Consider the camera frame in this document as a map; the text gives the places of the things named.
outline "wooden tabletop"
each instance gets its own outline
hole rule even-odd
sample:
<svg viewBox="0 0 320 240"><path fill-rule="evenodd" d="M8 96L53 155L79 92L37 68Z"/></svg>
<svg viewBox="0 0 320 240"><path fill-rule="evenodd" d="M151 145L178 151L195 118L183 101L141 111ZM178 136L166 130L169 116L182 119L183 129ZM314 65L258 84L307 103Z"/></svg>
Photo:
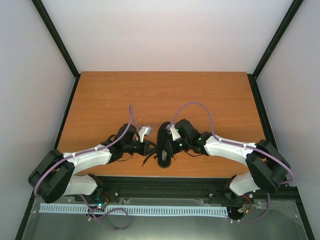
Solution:
<svg viewBox="0 0 320 240"><path fill-rule="evenodd" d="M258 142L264 133L245 72L82 72L58 149L75 152L98 145L130 119L129 105L140 125L153 128L148 140L157 143L163 122L170 122L188 102L205 104L214 120L215 133L231 140ZM210 132L206 111L186 107L178 116L189 120L200 133ZM217 156L191 157L184 152L167 169L144 156L87 169L80 174L97 176L231 177L247 167Z"/></svg>

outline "black cable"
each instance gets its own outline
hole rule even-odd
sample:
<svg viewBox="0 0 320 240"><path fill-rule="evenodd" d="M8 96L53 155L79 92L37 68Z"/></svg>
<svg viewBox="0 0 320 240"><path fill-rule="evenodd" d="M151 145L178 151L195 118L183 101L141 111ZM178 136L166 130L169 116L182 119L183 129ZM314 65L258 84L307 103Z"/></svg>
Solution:
<svg viewBox="0 0 320 240"><path fill-rule="evenodd" d="M157 153L157 150L158 150L158 149L154 148L153 151L150 152L150 154L144 159L141 167L143 167L143 166L145 165L145 163L147 162L147 160L148 160L152 155L154 155L155 153Z"/></svg>
<svg viewBox="0 0 320 240"><path fill-rule="evenodd" d="M240 218L240 220L245 217L245 215L249 212L251 205L252 205L252 202L248 196L242 195L242 197L245 199L245 201L247 202L249 207L245 211L243 211L243 216Z"/></svg>
<svg viewBox="0 0 320 240"><path fill-rule="evenodd" d="M191 150L194 150L194 149L193 149L194 147L188 143L187 138L184 139L184 142L185 142L185 144L186 144Z"/></svg>
<svg viewBox="0 0 320 240"><path fill-rule="evenodd" d="M155 148L157 148L158 146L156 144L154 144L152 141L149 141L150 145L154 146Z"/></svg>
<svg viewBox="0 0 320 240"><path fill-rule="evenodd" d="M141 138L140 138L139 133L137 131L135 131L134 134L136 135L136 137L138 138L138 141L140 142Z"/></svg>
<svg viewBox="0 0 320 240"><path fill-rule="evenodd" d="M192 155L192 154L188 153L187 151L185 151L185 153L186 153L186 154L188 154L188 155L189 155L189 156L191 156L191 157L199 157L199 156L203 155L203 154L199 154L199 155Z"/></svg>
<svg viewBox="0 0 320 240"><path fill-rule="evenodd" d="M132 154L131 157L129 157L128 159L125 159L125 160L117 160L116 162L125 162L125 161L128 161L130 158L132 158L134 155Z"/></svg>
<svg viewBox="0 0 320 240"><path fill-rule="evenodd" d="M172 147L171 147L171 143L170 143L170 141L168 140L166 143L168 143L168 144L169 144L169 147L170 147L170 150L171 150L171 156L170 156L170 157L173 157L173 158L174 158L174 160L176 160L176 159L175 159L175 156L174 156L174 151L172 151Z"/></svg>
<svg viewBox="0 0 320 240"><path fill-rule="evenodd" d="M110 142L111 139L114 138L115 136L116 136L115 134L110 135L106 141L107 141L107 142Z"/></svg>

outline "metal floor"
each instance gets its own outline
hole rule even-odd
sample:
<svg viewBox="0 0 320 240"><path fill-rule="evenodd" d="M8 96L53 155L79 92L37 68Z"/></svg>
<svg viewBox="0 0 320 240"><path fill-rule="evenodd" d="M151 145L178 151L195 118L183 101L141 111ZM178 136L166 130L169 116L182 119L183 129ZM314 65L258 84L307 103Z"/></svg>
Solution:
<svg viewBox="0 0 320 240"><path fill-rule="evenodd" d="M131 216L129 226L121 231L108 231L84 214L38 213L42 200L37 198L23 235L23 240L307 240L307 235L293 202L271 201L271 210L252 223L232 224L226 218L209 216ZM190 206L195 200L149 199L150 205ZM251 206L244 220L264 212ZM110 215L102 222L121 227L125 216Z"/></svg>

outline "purple cable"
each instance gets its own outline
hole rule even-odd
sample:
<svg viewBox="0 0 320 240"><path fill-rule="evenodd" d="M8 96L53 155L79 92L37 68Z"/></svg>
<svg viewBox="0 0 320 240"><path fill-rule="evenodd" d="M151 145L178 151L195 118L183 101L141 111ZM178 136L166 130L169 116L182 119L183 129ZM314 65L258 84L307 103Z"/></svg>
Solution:
<svg viewBox="0 0 320 240"><path fill-rule="evenodd" d="M215 134L215 129L214 129L214 121L213 121L213 118L211 116L211 113L209 111L209 109L204 105L202 104L201 102L197 102L197 101L191 101L191 102L188 102L186 103L185 105L183 105L175 114L175 116L173 117L173 120L170 122L169 126L171 127L175 121L176 121L176 118L178 117L179 113L188 105L191 105L191 104L195 104L195 105L200 105L202 106L205 111L207 112L208 116L209 116L209 119L210 119L210 125L211 125L211 133L212 133L212 136L219 141L219 138L217 137L217 135ZM222 143L225 143L225 144L229 144L229 145L233 145L233 146L237 146L237 147L241 147L241 148L244 148L244 145L243 144L240 144L240 143L235 143L235 142L231 142L231 141L226 141L226 140L221 140ZM291 179L289 179L288 181L283 181L281 184L288 184L290 182L292 182L294 179L295 179L295 174L291 171L291 169L289 167L287 167L287 165L285 165L283 162L281 162L279 159L275 158L274 156L270 155L269 153L265 152L265 151L262 151L256 147L252 147L252 146L246 146L248 149L251 149L253 151L256 151L258 153L261 153L263 154L264 156L272 159L273 161L275 161L277 164L279 164L281 167L283 167L290 175L291 175Z"/></svg>
<svg viewBox="0 0 320 240"><path fill-rule="evenodd" d="M120 231L122 229L125 229L127 226L128 226L128 223L129 223L129 214L128 212L124 209L124 208L120 208L120 207L116 207L106 213L104 213L103 215L97 217L95 214L94 214L94 211L93 209L90 207L89 203L87 202L87 200L85 199L85 197L82 195L82 194L79 194L79 196L82 198L82 200L84 201L84 203L87 205L88 207L88 210L89 210L89 213L91 213L91 215L93 216L94 220L96 220L102 227L104 227L105 229L108 229L110 231ZM119 227L119 228L111 228L111 227L108 227L106 225L104 225L101 221L99 221L99 219L102 219L104 217L106 217L107 215L109 215L110 213L114 212L114 211L117 211L117 210L120 210L122 212L125 213L126 215L126 223L122 226L122 227Z"/></svg>
<svg viewBox="0 0 320 240"><path fill-rule="evenodd" d="M102 147L99 147L97 149L97 151L99 150L103 150L103 149L107 149L109 147L111 147L112 145L116 144L125 134L126 132L128 131L130 125L131 125L131 122L133 121L133 118L134 118L134 107L132 105L129 106L129 113L130 113L130 121L128 123L128 125L126 126L124 132L116 139L114 140L112 143L108 144L107 146L102 146ZM79 151L76 153L75 156L79 156L79 155L82 155L82 154L87 154L87 153L93 153L95 152L96 149L95 148L91 148L91 149L87 149L87 150L83 150L83 151ZM42 183L42 181L49 175L49 173L51 173L51 171L53 169L55 169L57 166L59 166L61 163L63 163L64 161L70 159L70 158L73 158L74 156L73 155L70 155L70 156L67 156L61 160L59 160L58 162L56 162L52 167L50 167L48 169L48 171L46 171L42 177L40 177L39 181L36 183L35 187L34 187L34 190L33 190L33 193L36 197L38 197L38 188L40 186L40 184Z"/></svg>
<svg viewBox="0 0 320 240"><path fill-rule="evenodd" d="M138 129L141 129L141 125L135 120L134 117L132 117L132 122L138 127Z"/></svg>
<svg viewBox="0 0 320 240"><path fill-rule="evenodd" d="M266 207L266 210L264 211L264 213L261 214L260 216L256 217L256 218L254 218L254 219L251 219L251 220L243 220L243 221L240 220L239 223L252 223L252 222L255 222L255 221L259 220L259 219L262 219L269 212L269 210L270 210L270 195L269 195L269 193L266 193L266 194L268 196L268 206Z"/></svg>

